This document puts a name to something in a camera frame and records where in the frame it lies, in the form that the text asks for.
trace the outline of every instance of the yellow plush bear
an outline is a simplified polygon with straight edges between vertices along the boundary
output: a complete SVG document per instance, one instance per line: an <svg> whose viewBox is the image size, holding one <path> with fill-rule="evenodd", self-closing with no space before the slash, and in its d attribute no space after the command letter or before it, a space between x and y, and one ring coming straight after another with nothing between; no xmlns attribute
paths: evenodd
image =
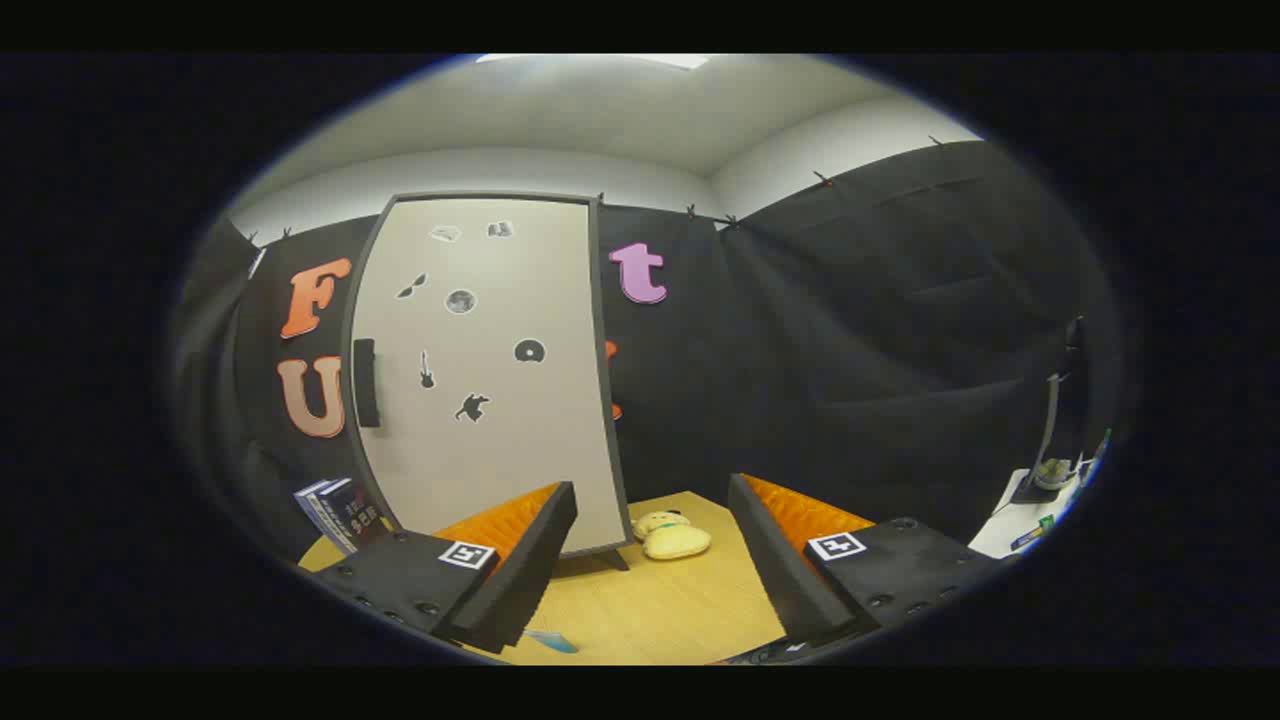
<svg viewBox="0 0 1280 720"><path fill-rule="evenodd" d="M649 512L631 523L631 529L644 542L644 553L654 560L689 557L712 544L712 536L695 528L678 510Z"/></svg>

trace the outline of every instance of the orange foam pad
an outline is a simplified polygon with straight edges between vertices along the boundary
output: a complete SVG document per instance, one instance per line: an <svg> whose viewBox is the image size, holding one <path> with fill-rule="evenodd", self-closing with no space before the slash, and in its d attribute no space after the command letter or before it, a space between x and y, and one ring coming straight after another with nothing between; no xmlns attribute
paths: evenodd
<svg viewBox="0 0 1280 720"><path fill-rule="evenodd" d="M559 483L552 483L529 495L522 495L507 501L497 507L490 507L484 512L472 515L461 523L444 528L438 533L431 533L438 538L453 542L484 544L498 550L498 564L493 571L497 573L503 562L511 557L520 538L525 537L525 530L532 524L534 518L541 511L543 505L556 492Z"/></svg>
<svg viewBox="0 0 1280 720"><path fill-rule="evenodd" d="M836 533L854 533L876 524L865 518L845 512L833 505L827 505L826 502L762 480L760 478L754 478L745 473L742 478L746 479L746 484L755 491L755 496L760 498L764 507L773 515L773 520L782 529L782 534L787 538L791 547L800 553L800 557L804 557L815 574L818 569L804 555L805 544L810 539Z"/></svg>

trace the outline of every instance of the blue book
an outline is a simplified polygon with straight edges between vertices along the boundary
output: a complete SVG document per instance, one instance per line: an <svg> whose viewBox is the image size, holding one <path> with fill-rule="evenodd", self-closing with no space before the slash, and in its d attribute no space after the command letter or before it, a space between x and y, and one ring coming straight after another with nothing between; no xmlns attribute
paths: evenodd
<svg viewBox="0 0 1280 720"><path fill-rule="evenodd" d="M324 505L320 502L320 491L328 488L333 483L334 480L321 480L312 486L307 486L293 493L293 498L298 501L298 505L302 506L302 511L323 536L329 538L333 544L338 546L338 550L340 550L343 555L351 555L356 551L355 543L352 543L338 528L337 523L329 518L328 512L325 512Z"/></svg>
<svg viewBox="0 0 1280 720"><path fill-rule="evenodd" d="M352 478L335 480L316 491L316 496L353 552L388 534L378 506Z"/></svg>

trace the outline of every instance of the black foam wall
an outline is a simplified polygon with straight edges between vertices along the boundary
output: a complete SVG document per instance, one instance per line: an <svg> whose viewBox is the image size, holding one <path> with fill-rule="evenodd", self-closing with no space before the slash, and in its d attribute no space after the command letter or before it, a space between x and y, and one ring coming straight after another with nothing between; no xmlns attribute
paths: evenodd
<svg viewBox="0 0 1280 720"><path fill-rule="evenodd" d="M968 542L1010 471L1034 457L1046 379L1082 313L1093 419L1068 445L1096 445L1111 421L1121 327L1105 273L1070 210L989 143L856 168L736 227L608 204L599 220L628 501L692 489L724 503L730 473L745 471ZM319 536L289 493L360 470L349 442L292 427L275 374L283 359L339 352L349 278L316 331L282 342L289 278L355 259L375 222L271 243L243 295L238 395L250 433L289 478L253 492L287 509L274 521L293 550ZM628 300L608 259L637 242L664 259L653 282L668 295L655 305ZM323 405L319 383L307 393Z"/></svg>

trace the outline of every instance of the blue object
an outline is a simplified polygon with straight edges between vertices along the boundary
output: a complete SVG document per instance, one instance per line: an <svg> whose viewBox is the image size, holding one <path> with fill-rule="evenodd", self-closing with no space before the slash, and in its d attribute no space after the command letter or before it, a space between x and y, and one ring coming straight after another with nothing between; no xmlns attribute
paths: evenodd
<svg viewBox="0 0 1280 720"><path fill-rule="evenodd" d="M577 652L577 648L573 647L573 643L564 639L564 635L559 633L540 633L538 630L525 630L525 634L557 652L566 652L566 653Z"/></svg>

